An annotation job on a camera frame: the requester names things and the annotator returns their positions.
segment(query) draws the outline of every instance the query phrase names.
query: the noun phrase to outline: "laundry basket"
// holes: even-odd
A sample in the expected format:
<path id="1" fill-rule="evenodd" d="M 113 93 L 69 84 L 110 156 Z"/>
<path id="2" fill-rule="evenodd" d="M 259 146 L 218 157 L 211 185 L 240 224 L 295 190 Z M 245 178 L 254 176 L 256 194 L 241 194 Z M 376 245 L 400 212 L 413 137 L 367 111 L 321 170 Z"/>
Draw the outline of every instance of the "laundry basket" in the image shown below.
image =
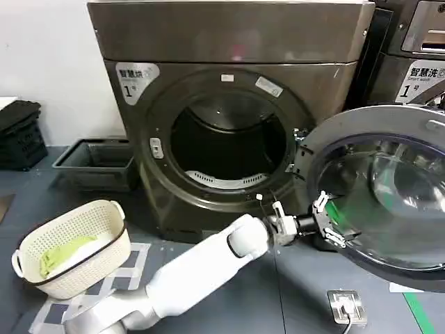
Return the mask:
<path id="1" fill-rule="evenodd" d="M 106 277 L 129 257 L 130 240 L 124 218 L 124 211 L 115 201 L 96 200 L 78 207 L 28 234 L 12 256 L 13 269 L 48 295 L 71 298 Z M 43 278 L 42 255 L 80 236 L 105 237 L 107 243 L 73 267 L 52 278 Z"/>

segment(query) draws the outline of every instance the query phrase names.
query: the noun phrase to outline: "white wall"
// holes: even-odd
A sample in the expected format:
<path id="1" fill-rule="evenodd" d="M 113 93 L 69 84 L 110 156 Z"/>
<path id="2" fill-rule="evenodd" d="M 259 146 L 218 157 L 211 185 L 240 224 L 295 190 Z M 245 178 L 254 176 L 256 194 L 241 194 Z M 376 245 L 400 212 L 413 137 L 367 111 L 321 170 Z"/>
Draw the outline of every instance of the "white wall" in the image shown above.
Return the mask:
<path id="1" fill-rule="evenodd" d="M 124 134 L 86 0 L 0 0 L 0 96 L 42 105 L 47 145 Z"/>

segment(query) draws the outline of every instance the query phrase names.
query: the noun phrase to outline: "electrical outlet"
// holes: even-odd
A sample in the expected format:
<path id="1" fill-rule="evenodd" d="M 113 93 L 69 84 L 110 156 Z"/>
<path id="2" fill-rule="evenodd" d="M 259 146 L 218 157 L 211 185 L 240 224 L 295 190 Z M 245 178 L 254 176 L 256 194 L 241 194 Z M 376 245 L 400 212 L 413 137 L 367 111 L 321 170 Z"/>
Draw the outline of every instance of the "electrical outlet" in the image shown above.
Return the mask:
<path id="1" fill-rule="evenodd" d="M 352 324 L 365 325 L 368 322 L 368 317 L 363 308 L 362 300 L 358 293 L 354 290 L 330 290 L 327 292 L 327 297 L 334 315 L 334 320 L 338 324 L 349 324 L 348 315 L 342 310 L 342 306 L 346 300 L 354 305 L 351 310 L 350 320 Z"/>

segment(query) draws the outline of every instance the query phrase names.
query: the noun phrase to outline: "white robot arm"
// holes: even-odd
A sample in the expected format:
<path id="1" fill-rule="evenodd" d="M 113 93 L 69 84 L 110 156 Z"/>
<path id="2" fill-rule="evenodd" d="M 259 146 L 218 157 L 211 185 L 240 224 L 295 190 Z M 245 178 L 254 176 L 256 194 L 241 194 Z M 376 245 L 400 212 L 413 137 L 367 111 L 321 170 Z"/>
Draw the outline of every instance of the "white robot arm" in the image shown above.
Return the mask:
<path id="1" fill-rule="evenodd" d="M 295 237 L 317 232 L 332 245 L 344 248 L 345 239 L 332 229 L 324 212 L 327 200 L 322 191 L 309 213 L 302 216 L 286 216 L 281 203 L 273 203 L 276 216 L 268 218 L 270 233 L 261 220 L 245 214 L 160 268 L 145 287 L 114 290 L 92 307 L 81 309 L 64 322 L 65 332 L 125 334 L 127 329 L 146 329 L 164 317 L 181 315 L 262 256 L 274 240 L 287 244 Z"/>

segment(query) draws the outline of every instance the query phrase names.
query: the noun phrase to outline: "label sticker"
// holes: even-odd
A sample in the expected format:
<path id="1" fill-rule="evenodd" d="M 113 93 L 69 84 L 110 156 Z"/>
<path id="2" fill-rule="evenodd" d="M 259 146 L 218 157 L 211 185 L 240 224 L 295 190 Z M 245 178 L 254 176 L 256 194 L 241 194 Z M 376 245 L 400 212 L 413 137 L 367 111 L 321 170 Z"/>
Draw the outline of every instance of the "label sticker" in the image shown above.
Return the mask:
<path id="1" fill-rule="evenodd" d="M 275 97 L 279 97 L 283 91 L 283 88 L 275 85 L 272 81 L 269 81 L 264 77 L 259 77 L 257 82 L 255 82 L 255 86 Z"/>
<path id="2" fill-rule="evenodd" d="M 222 74 L 221 81 L 222 82 L 234 82 L 235 76 L 233 74 Z"/>
<path id="3" fill-rule="evenodd" d="M 159 67 L 151 63 L 117 63 L 116 72 L 125 102 L 134 106 L 146 87 L 159 76 Z"/>
<path id="4" fill-rule="evenodd" d="M 395 102 L 410 103 L 443 80 L 445 80 L 445 61 L 415 61 L 405 75 Z"/>

